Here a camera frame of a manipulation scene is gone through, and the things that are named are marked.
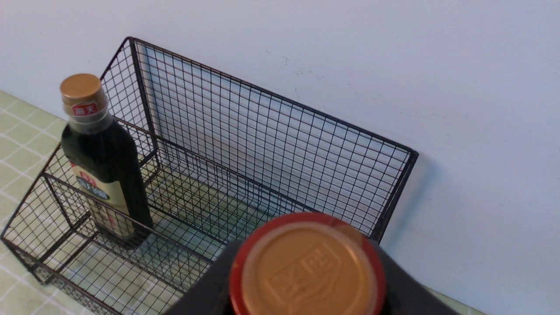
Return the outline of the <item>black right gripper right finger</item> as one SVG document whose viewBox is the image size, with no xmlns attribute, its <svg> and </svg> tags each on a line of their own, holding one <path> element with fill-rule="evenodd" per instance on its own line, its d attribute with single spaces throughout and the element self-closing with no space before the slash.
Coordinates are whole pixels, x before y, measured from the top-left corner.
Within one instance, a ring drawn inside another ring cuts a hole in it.
<svg viewBox="0 0 560 315">
<path fill-rule="evenodd" d="M 376 241 L 370 240 L 385 277 L 381 315 L 458 315 L 400 267 Z"/>
</svg>

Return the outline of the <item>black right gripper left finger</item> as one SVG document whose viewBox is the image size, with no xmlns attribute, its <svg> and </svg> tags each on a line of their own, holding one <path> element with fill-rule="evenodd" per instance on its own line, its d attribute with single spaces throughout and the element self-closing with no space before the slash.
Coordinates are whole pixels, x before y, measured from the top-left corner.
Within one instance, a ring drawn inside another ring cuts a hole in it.
<svg viewBox="0 0 560 315">
<path fill-rule="evenodd" d="M 234 315 L 229 279 L 240 241 L 232 241 L 200 279 L 164 315 Z"/>
</svg>

